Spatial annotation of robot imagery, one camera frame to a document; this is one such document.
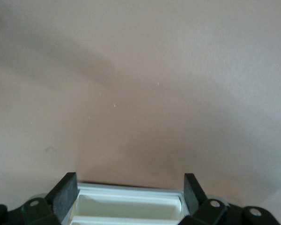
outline beige surface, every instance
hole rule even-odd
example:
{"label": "beige surface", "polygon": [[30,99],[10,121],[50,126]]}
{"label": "beige surface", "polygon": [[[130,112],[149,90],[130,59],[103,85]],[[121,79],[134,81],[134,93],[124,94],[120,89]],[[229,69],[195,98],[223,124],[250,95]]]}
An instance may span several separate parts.
{"label": "beige surface", "polygon": [[281,0],[0,0],[0,203],[69,171],[281,221]]}

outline silver bolt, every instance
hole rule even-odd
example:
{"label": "silver bolt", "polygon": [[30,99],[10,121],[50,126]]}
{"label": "silver bolt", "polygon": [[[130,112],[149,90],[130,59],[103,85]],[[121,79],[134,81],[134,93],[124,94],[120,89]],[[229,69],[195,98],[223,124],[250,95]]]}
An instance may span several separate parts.
{"label": "silver bolt", "polygon": [[254,216],[257,216],[257,217],[261,216],[261,212],[258,209],[255,209],[255,208],[251,208],[250,213],[253,214]]}
{"label": "silver bolt", "polygon": [[30,206],[36,206],[39,202],[38,201],[33,201],[33,202],[30,202]]}
{"label": "silver bolt", "polygon": [[218,207],[221,206],[221,205],[219,204],[219,202],[217,202],[217,201],[215,201],[215,200],[212,200],[212,201],[210,202],[210,204],[211,204],[213,207],[216,207],[216,208],[218,208]]}

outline white plastic container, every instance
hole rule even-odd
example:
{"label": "white plastic container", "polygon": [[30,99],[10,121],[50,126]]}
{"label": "white plastic container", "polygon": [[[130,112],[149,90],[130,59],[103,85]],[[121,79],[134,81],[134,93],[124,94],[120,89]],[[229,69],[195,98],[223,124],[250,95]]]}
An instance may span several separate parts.
{"label": "white plastic container", "polygon": [[188,215],[183,192],[78,183],[63,225],[176,225]]}

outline rectangular white object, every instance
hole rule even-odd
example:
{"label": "rectangular white object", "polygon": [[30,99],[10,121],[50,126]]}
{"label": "rectangular white object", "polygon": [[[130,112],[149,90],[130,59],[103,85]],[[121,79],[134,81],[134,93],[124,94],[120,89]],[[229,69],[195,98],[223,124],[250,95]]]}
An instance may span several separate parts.
{"label": "rectangular white object", "polygon": [[188,210],[183,192],[78,183],[63,225],[176,225]]}

